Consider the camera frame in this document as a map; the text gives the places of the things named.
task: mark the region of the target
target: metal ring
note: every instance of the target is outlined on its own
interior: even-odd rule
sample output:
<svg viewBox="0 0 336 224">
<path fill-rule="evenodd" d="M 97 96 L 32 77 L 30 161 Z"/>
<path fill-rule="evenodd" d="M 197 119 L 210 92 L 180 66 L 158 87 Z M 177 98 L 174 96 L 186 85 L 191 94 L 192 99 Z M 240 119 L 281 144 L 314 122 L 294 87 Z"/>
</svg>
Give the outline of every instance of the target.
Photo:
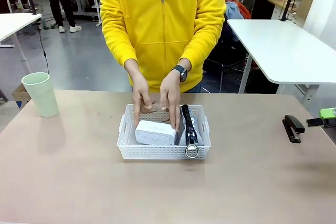
<svg viewBox="0 0 336 224">
<path fill-rule="evenodd" d="M 188 151 L 197 151 L 196 155 L 195 156 L 190 156 L 188 154 Z M 188 158 L 190 159 L 195 159 L 198 157 L 198 155 L 200 154 L 200 149 L 198 149 L 198 147 L 196 145 L 188 145 L 187 148 L 185 149 L 185 155 L 187 155 Z"/>
</svg>

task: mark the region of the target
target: wristwatch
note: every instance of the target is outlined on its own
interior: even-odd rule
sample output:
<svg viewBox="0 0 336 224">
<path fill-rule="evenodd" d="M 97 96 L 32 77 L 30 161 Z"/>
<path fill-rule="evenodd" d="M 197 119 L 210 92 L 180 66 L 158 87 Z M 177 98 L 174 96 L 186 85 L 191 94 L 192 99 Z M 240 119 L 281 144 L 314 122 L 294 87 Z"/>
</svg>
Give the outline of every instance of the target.
<svg viewBox="0 0 336 224">
<path fill-rule="evenodd" d="M 178 72 L 180 72 L 180 82 L 184 82 L 187 79 L 188 71 L 184 67 L 176 65 L 173 69 L 176 69 Z"/>
</svg>

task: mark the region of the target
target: black pants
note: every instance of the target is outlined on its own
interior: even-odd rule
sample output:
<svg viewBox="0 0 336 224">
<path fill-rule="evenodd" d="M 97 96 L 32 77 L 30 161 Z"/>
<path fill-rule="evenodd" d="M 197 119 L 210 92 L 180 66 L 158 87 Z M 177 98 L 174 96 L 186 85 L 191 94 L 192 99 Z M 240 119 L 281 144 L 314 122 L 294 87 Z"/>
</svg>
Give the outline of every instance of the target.
<svg viewBox="0 0 336 224">
<path fill-rule="evenodd" d="M 71 9 L 71 0 L 49 0 L 50 1 L 50 7 L 51 12 L 53 13 L 55 22 L 58 26 L 64 26 L 63 25 L 63 17 L 61 10 L 59 8 L 59 2 L 61 2 L 65 16 L 67 17 L 67 20 L 69 21 L 70 26 L 75 26 L 75 18 L 73 17 L 73 12 Z"/>
</svg>

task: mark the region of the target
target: finger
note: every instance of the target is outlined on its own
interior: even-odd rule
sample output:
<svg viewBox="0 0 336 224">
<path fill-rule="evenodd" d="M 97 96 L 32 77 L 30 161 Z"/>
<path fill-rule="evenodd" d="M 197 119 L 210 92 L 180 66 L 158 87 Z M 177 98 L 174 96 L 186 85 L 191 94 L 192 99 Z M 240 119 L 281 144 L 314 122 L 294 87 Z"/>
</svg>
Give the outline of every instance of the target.
<svg viewBox="0 0 336 224">
<path fill-rule="evenodd" d="M 161 110 L 165 110 L 167 108 L 167 91 L 160 90 L 160 106 Z"/>
<path fill-rule="evenodd" d="M 141 95 L 142 95 L 143 103 L 145 104 L 145 108 L 151 109 L 153 106 L 152 106 L 152 100 L 149 97 L 148 91 L 141 93 Z"/>
<path fill-rule="evenodd" d="M 133 104 L 134 104 L 134 124 L 137 127 L 140 120 L 140 106 L 141 106 L 141 96 L 139 93 L 133 94 Z"/>
<path fill-rule="evenodd" d="M 173 102 L 171 102 L 169 106 L 169 115 L 170 115 L 170 123 L 172 124 L 173 129 L 175 129 L 176 104 Z"/>
<path fill-rule="evenodd" d="M 176 118 L 176 131 L 179 132 L 180 130 L 180 120 L 181 120 L 181 114 L 180 114 L 180 106 L 177 105 L 176 106 L 176 115 L 175 115 L 175 118 Z"/>
<path fill-rule="evenodd" d="M 154 104 L 156 102 L 156 99 L 151 99 L 152 104 Z M 146 106 L 144 105 L 143 99 L 141 98 L 141 106 L 140 106 L 140 113 L 142 114 L 149 114 L 149 113 L 153 113 L 156 112 L 157 109 L 155 108 L 151 108 L 151 109 L 147 109 Z"/>
</svg>

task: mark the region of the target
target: black stapler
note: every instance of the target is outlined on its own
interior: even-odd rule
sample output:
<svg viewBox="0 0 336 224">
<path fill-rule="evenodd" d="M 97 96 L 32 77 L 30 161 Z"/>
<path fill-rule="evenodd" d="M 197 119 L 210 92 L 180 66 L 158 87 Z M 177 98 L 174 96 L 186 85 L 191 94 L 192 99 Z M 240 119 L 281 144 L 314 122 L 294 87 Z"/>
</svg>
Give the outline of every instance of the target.
<svg viewBox="0 0 336 224">
<path fill-rule="evenodd" d="M 305 127 L 302 123 L 293 115 L 285 115 L 282 123 L 284 124 L 283 126 L 287 132 L 289 141 L 296 144 L 301 143 L 300 134 L 305 132 Z"/>
</svg>

